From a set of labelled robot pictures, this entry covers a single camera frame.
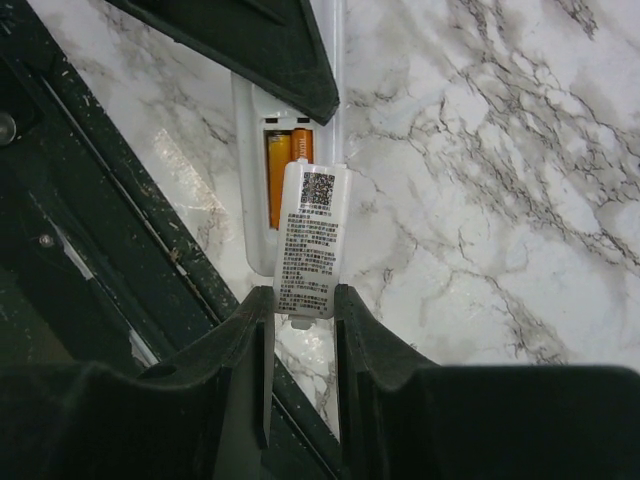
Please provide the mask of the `white remote control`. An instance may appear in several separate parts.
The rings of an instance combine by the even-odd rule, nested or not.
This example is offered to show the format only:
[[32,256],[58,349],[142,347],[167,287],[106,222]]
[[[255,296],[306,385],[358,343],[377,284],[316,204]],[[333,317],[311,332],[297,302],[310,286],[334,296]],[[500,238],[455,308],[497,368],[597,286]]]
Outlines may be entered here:
[[289,133],[295,128],[306,128],[313,133],[316,164],[342,163],[344,106],[339,105],[331,121],[322,126],[235,73],[231,75],[231,85],[247,260],[257,274],[271,277],[275,270],[278,232],[271,225],[267,140],[275,130]]

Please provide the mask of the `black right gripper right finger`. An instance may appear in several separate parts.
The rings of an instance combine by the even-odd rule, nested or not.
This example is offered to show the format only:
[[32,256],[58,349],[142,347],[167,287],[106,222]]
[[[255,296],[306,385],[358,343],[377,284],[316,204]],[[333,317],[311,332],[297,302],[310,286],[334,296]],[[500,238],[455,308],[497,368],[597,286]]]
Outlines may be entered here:
[[635,479],[639,376],[616,366],[441,366],[336,288],[348,479]]

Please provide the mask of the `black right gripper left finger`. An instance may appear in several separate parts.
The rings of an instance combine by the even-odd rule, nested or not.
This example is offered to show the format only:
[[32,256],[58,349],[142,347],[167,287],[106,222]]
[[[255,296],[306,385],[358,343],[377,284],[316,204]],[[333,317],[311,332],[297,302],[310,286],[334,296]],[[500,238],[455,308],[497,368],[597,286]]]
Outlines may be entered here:
[[251,290],[136,378],[97,362],[1,373],[5,479],[256,479],[269,444],[274,291]]

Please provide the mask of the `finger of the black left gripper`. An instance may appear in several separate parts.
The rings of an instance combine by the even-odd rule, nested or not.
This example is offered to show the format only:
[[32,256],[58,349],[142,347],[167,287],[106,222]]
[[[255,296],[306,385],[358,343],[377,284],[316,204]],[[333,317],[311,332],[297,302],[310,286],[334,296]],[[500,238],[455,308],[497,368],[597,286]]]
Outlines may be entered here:
[[119,0],[111,3],[226,67],[321,125],[339,92],[308,1]]

